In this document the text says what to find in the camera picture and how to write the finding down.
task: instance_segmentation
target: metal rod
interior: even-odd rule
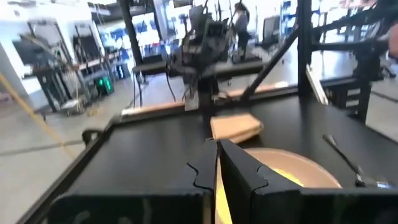
[[[142,65],[142,55],[138,46],[136,30],[134,29],[134,25],[132,24],[129,0],[118,0],[118,4],[122,11],[123,21],[126,25],[127,34],[129,35],[132,56],[136,61],[136,65]]]
[[[307,65],[312,56],[312,22],[311,0],[299,0],[297,6],[298,24],[298,94],[306,95],[311,92],[311,85],[307,77]]]
[[[259,72],[257,78],[253,81],[253,83],[245,89],[241,96],[241,100],[248,100],[251,95],[254,94],[256,88],[261,84],[261,82],[268,76],[271,70],[275,67],[278,61],[283,57],[286,51],[293,44],[294,40],[297,38],[298,31],[295,29],[293,33],[286,39],[282,47],[278,50],[278,52],[271,58],[271,61],[262,68]]]

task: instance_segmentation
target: black table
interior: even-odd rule
[[[353,171],[322,138],[322,134],[332,134],[341,150],[366,173],[398,183],[398,144],[344,111],[313,98],[285,96],[219,114],[242,112],[264,123],[260,135],[243,143],[243,148],[270,147],[303,155],[334,175],[342,187],[354,187]],[[180,113],[115,128],[70,190],[161,188],[210,137],[205,127],[199,114]]]

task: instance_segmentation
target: green light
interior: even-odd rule
[[[108,80],[107,77],[105,78],[105,84],[106,84],[106,88],[107,88],[108,90],[111,90],[111,89],[112,89],[112,87],[111,87],[111,82]]]

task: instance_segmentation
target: electronic equipment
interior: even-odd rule
[[[44,43],[50,48],[48,42],[40,37],[36,37],[41,43]],[[33,65],[35,67],[48,66],[49,64],[56,63],[56,58],[44,50],[42,47],[33,44],[31,41],[22,38],[20,41],[13,41],[15,49],[20,56],[24,65]]]
[[[202,76],[211,65],[228,59],[232,34],[226,21],[213,21],[209,14],[203,14],[204,7],[190,9],[192,30],[184,37],[180,48],[169,57],[167,74],[194,80]]]

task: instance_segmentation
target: wooden edge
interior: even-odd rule
[[[289,84],[287,82],[277,82],[277,83],[273,83],[271,85],[260,85],[256,89],[256,93],[267,92],[270,90],[287,87],[288,85]],[[243,94],[243,91],[244,91],[244,89],[227,91],[227,94],[230,97],[237,97],[237,96],[241,96]],[[140,113],[146,113],[146,112],[157,111],[157,110],[164,110],[164,109],[169,109],[169,108],[176,108],[179,106],[183,106],[184,104],[185,104],[184,101],[179,101],[179,102],[172,102],[172,103],[164,103],[161,105],[145,106],[142,108],[127,108],[127,109],[122,110],[121,115],[122,116],[133,115],[133,114],[140,114]]]
[[[128,108],[128,109],[122,110],[122,116],[146,113],[146,112],[157,111],[157,110],[164,110],[164,109],[169,109],[169,108],[176,108],[176,107],[183,106],[183,105],[184,105],[184,102],[181,101],[181,102],[173,102],[173,103],[164,103],[164,104],[155,105],[155,106],[145,106],[142,108]]]
[[[283,88],[283,87],[288,87],[288,86],[289,86],[289,84],[285,81],[276,82],[276,83],[269,84],[269,85],[264,84],[264,85],[258,86],[255,93],[263,93],[266,91],[275,90],[278,88]],[[237,97],[237,96],[241,96],[244,91],[245,91],[245,89],[240,89],[240,90],[227,91],[226,93],[230,97]]]

